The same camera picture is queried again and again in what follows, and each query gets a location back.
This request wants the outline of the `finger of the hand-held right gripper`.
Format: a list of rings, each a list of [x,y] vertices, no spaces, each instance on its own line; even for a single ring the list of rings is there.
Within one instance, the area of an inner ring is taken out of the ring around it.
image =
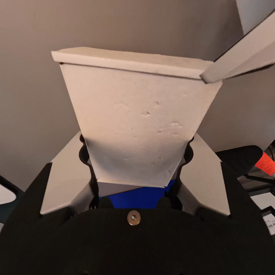
[[[265,68],[275,61],[275,12],[249,31],[214,61],[201,75],[215,83]]]

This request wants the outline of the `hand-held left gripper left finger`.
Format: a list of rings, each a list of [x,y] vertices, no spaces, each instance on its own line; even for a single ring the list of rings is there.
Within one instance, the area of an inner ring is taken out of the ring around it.
[[[69,207],[75,213],[87,211],[95,197],[91,190],[91,170],[79,153],[85,142],[79,131],[51,161],[41,215]]]

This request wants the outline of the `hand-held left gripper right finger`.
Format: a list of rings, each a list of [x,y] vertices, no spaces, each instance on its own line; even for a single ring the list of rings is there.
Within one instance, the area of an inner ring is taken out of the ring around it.
[[[181,168],[178,198],[183,211],[196,215],[200,208],[228,216],[230,209],[221,160],[196,133],[190,143],[193,156]]]

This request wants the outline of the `white cardboard box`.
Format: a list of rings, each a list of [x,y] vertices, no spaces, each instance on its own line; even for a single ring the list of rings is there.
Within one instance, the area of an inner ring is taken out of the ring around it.
[[[166,187],[222,82],[208,60],[75,47],[51,52],[98,183]]]

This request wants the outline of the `white rounded plate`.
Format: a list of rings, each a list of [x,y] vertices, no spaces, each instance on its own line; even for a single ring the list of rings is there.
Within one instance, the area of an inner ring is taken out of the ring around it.
[[[0,184],[0,205],[8,204],[16,200],[16,194]]]

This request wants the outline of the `white printed paper sheet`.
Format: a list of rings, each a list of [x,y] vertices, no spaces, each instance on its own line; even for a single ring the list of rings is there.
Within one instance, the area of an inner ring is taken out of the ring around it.
[[[271,236],[275,236],[275,196],[271,192],[250,197],[260,208],[263,220]]]

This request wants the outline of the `orange tape strip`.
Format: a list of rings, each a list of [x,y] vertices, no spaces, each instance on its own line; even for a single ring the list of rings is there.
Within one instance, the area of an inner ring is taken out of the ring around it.
[[[275,162],[265,152],[263,152],[255,167],[275,179]]]

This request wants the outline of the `blue plastic bin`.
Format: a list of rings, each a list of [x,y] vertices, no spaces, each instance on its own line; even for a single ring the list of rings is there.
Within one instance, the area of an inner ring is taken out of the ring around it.
[[[107,196],[110,198],[114,208],[121,209],[154,209],[158,201],[164,197],[175,180],[171,180],[167,187],[142,187],[119,194]]]

